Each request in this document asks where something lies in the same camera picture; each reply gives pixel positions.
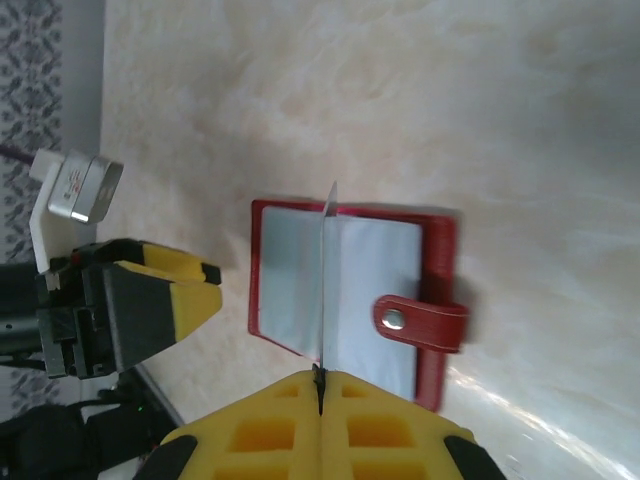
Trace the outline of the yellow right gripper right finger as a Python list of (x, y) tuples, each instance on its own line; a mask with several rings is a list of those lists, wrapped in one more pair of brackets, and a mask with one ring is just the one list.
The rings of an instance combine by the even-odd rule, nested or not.
[(503, 479), (470, 430), (344, 372), (319, 373), (321, 479)]

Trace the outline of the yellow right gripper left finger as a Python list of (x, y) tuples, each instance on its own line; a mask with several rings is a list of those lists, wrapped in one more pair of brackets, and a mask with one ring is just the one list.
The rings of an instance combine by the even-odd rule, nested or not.
[(319, 479), (315, 373), (290, 375), (168, 434), (139, 479)]

